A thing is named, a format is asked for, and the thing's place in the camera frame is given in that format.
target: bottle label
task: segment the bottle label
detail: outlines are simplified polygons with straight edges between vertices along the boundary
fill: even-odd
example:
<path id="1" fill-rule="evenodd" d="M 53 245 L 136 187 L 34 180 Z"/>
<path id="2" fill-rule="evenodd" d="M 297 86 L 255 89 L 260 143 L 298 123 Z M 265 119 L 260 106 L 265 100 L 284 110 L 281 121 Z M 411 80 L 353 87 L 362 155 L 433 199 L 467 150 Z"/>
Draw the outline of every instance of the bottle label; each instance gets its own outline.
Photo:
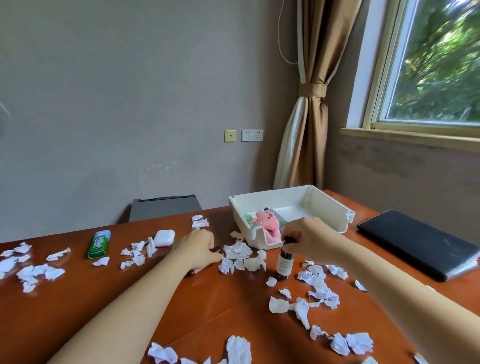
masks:
<path id="1" fill-rule="evenodd" d="M 278 257 L 278 263 L 276 265 L 276 271 L 282 276 L 289 276 L 292 273 L 293 259 L 285 259 L 281 256 Z"/>

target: forearm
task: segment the forearm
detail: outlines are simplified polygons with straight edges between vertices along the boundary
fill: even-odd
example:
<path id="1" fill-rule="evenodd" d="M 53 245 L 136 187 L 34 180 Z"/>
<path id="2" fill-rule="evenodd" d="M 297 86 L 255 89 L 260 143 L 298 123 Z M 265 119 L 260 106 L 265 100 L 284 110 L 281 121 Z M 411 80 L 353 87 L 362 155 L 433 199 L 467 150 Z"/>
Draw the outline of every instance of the forearm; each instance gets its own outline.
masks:
<path id="1" fill-rule="evenodd" d="M 49 364 L 139 363 L 188 267 L 178 251 L 83 327 Z"/>
<path id="2" fill-rule="evenodd" d="M 480 318 L 339 235 L 336 262 L 372 294 L 431 364 L 480 363 Z"/>

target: gold satin curtain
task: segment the gold satin curtain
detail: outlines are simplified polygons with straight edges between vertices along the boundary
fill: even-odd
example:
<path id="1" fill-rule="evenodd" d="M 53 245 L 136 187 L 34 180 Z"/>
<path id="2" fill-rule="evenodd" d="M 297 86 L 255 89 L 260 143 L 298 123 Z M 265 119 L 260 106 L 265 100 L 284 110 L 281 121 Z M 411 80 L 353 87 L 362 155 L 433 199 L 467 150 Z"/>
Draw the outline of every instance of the gold satin curtain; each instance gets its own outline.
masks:
<path id="1" fill-rule="evenodd" d="M 302 0 L 303 59 L 307 84 L 303 117 L 295 144 L 289 187 L 324 182 L 327 140 L 327 85 L 334 76 L 360 8 L 361 0 Z"/>

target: green container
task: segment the green container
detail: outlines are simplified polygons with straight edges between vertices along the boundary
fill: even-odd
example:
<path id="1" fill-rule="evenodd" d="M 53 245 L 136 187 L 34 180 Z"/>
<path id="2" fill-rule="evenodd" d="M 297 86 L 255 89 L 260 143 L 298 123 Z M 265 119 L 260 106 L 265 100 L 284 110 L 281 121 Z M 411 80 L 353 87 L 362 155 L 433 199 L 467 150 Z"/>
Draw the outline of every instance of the green container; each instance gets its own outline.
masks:
<path id="1" fill-rule="evenodd" d="M 88 249 L 88 259 L 97 259 L 105 256 L 111 236 L 112 233 L 110 230 L 103 230 L 96 233 L 92 240 L 92 245 L 90 245 L 90 249 Z"/>

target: black notebook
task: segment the black notebook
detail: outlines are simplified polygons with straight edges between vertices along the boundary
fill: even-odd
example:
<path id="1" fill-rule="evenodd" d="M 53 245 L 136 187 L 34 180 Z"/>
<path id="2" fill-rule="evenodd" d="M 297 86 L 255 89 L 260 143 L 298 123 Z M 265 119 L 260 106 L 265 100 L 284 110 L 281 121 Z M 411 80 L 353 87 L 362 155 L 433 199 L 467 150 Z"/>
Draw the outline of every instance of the black notebook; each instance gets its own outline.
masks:
<path id="1" fill-rule="evenodd" d="M 395 210 L 388 210 L 357 227 L 435 280 L 449 280 L 478 267 L 480 247 Z"/>

